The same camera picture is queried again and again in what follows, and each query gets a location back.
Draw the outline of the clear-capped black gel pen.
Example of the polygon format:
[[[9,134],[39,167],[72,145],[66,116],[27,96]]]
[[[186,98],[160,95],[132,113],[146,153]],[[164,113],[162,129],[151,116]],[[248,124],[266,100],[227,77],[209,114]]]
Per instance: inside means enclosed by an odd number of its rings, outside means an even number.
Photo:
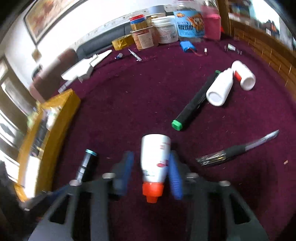
[[[227,149],[218,151],[213,154],[208,154],[203,157],[197,158],[196,162],[200,164],[201,166],[214,166],[214,165],[220,165],[224,162],[227,162],[228,160],[239,156],[241,154],[244,154],[251,149],[254,149],[260,145],[265,144],[266,142],[273,140],[278,136],[280,133],[280,130],[273,131],[264,137],[254,140],[250,143],[243,144],[243,145],[235,145],[232,147],[229,147]]]

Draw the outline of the small white bottle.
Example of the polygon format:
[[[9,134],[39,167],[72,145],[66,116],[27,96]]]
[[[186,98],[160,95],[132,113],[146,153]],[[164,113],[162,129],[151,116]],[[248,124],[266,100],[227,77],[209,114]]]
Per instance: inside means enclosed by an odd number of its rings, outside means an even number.
[[[225,69],[214,80],[206,92],[206,99],[213,106],[222,106],[230,93],[233,85],[233,71]]]

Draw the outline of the wooden brick-pattern cabinet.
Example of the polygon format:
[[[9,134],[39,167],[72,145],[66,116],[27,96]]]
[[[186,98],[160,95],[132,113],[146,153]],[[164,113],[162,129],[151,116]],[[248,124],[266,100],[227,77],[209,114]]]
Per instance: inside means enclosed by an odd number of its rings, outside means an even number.
[[[246,42],[254,53],[260,55],[281,76],[286,89],[295,98],[295,51],[289,50],[279,40],[262,30],[229,19],[228,1],[217,1],[217,4],[225,34]]]

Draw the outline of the framed painting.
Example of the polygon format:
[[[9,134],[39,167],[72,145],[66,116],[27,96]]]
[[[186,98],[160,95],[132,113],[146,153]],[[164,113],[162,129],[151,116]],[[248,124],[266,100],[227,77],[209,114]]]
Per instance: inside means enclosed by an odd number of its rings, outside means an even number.
[[[84,2],[83,0],[35,1],[23,19],[33,43],[39,44],[49,30],[67,13]]]

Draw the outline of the white bottle orange cap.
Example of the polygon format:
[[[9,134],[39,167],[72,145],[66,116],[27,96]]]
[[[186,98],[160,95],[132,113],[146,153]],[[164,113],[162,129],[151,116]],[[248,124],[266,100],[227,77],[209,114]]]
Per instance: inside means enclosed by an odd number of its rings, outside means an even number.
[[[142,137],[140,163],[143,173],[142,193],[148,203],[162,196],[168,172],[171,139],[161,134]]]

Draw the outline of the white charger plug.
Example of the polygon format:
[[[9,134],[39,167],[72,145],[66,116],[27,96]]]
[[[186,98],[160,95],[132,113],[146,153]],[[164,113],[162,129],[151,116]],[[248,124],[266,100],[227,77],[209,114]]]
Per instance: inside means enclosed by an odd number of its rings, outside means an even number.
[[[81,72],[78,76],[78,80],[82,83],[84,80],[89,79],[91,74],[93,72],[93,67],[90,66],[87,69],[85,69],[83,72]]]

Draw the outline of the white papers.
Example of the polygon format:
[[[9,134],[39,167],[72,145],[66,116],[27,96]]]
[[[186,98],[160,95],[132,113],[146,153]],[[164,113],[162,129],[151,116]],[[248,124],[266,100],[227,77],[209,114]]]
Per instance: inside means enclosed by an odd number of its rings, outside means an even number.
[[[83,59],[64,72],[61,77],[65,81],[74,81],[78,79],[81,72],[90,66],[94,69],[95,66],[104,60],[110,53],[112,53],[112,50],[107,50],[101,54],[94,54],[91,58]]]

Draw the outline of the white pen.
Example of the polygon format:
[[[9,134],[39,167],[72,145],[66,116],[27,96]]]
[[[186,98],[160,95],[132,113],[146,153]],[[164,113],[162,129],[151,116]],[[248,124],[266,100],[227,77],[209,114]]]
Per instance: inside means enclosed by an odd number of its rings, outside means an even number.
[[[66,90],[66,88],[72,83],[72,81],[66,81],[59,89],[58,92],[62,93]]]

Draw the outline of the black marker green cap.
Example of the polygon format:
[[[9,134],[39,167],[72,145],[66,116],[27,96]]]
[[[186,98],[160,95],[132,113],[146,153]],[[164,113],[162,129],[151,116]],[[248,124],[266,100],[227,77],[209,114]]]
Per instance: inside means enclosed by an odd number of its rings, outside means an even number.
[[[204,105],[204,102],[206,101],[207,90],[213,84],[220,73],[221,72],[219,70],[216,70],[207,78],[205,84],[201,87],[201,89],[194,95],[194,97],[180,112],[180,114],[171,122],[171,126],[173,129],[181,131],[190,125],[194,118],[200,113],[200,110]]]

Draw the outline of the orange labelled jar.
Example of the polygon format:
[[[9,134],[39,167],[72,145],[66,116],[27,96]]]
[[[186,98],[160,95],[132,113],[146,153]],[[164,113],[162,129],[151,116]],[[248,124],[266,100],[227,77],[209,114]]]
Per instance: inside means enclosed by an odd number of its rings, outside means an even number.
[[[130,33],[132,34],[135,45],[139,51],[156,47],[159,44],[154,26],[131,31]]]

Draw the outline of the black marker cyan cap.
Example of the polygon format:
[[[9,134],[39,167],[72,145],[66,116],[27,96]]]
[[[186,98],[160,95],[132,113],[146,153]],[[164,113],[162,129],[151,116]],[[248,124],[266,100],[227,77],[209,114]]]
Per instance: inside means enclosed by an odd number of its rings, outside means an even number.
[[[96,172],[98,161],[98,154],[90,149],[86,149],[75,179],[81,182],[92,181]]]

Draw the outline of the black leather sofa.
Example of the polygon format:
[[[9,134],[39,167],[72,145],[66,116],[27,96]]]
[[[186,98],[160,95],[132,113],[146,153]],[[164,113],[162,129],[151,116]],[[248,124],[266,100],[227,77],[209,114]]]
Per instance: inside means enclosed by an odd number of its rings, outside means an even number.
[[[112,47],[113,40],[130,34],[131,30],[130,24],[125,23],[91,38],[81,44],[76,50],[78,60],[80,61],[82,59],[90,58],[94,54],[102,53]]]

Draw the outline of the white bottle red label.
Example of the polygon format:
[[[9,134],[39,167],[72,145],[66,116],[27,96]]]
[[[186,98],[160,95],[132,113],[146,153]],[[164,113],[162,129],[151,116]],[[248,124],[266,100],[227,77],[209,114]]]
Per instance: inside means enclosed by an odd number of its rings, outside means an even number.
[[[231,69],[233,77],[239,82],[243,90],[252,90],[256,83],[256,77],[252,71],[241,61],[236,60],[232,63]]]

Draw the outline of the white plastic tub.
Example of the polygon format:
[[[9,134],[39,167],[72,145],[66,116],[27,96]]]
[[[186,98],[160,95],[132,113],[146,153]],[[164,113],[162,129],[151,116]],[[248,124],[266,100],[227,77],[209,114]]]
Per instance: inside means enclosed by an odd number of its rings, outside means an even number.
[[[171,44],[179,40],[175,16],[163,16],[152,19],[160,44]]]

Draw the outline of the nail clipper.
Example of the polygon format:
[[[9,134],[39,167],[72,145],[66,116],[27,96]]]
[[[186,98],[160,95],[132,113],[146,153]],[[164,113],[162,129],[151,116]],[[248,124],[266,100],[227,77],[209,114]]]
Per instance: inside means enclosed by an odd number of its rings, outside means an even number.
[[[224,46],[224,50],[226,52],[232,51],[232,52],[236,52],[238,55],[242,55],[242,51],[230,43]]]

